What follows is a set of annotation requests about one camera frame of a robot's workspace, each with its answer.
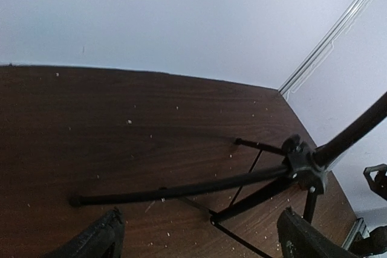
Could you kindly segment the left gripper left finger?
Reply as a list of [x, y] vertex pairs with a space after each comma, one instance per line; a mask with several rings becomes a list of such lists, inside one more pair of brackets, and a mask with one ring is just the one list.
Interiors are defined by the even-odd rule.
[[121, 257], [125, 236], [123, 213], [116, 207], [43, 257]]

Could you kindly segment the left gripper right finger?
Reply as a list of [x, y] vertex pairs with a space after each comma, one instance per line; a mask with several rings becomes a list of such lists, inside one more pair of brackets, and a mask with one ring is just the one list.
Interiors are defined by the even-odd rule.
[[356, 257], [327, 239], [291, 207], [279, 216], [277, 230], [282, 255], [286, 258]]

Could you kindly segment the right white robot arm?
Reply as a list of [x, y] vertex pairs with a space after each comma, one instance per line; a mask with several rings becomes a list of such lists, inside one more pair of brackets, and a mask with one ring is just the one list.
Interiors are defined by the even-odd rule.
[[386, 253], [386, 164], [367, 167], [363, 175], [374, 197], [363, 198], [356, 214], [365, 218], [371, 231], [353, 242], [350, 250], [359, 257], [377, 256]]

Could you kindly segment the black perforated music stand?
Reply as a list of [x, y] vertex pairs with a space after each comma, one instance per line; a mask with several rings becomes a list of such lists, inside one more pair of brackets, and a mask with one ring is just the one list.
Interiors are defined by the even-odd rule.
[[269, 146], [264, 143], [243, 140], [242, 138], [237, 138], [235, 140], [235, 145], [251, 147], [258, 149], [260, 152], [270, 152], [281, 156], [283, 160], [278, 166], [256, 172], [243, 173], [241, 175], [217, 181], [182, 185], [170, 189], [160, 188], [158, 190], [147, 192], [100, 196], [75, 195], [69, 199], [69, 203], [73, 207], [81, 207], [86, 205], [128, 204], [162, 199], [179, 199], [192, 207], [201, 209], [202, 206], [195, 201], [190, 200], [190, 196], [234, 188], [241, 190], [246, 185], [269, 181], [269, 184], [262, 189], [218, 213], [212, 212], [209, 209], [206, 210], [211, 216], [211, 223], [216, 226], [216, 228], [228, 235], [228, 237], [231, 237], [235, 241], [249, 248], [254, 253], [261, 257], [266, 257], [266, 253], [263, 253], [261, 250], [224, 228], [221, 225], [221, 222], [233, 218], [260, 203], [265, 202], [285, 191], [296, 182], [308, 192], [303, 219], [307, 224], [310, 224], [313, 218], [317, 197], [324, 194], [326, 191], [328, 171], [332, 168], [334, 162], [337, 161], [341, 154], [372, 131], [385, 118], [386, 95], [382, 95], [346, 129], [331, 141], [327, 142], [327, 144], [316, 149], [311, 149], [307, 143], [302, 142], [299, 135], [294, 135], [286, 139], [281, 148]]

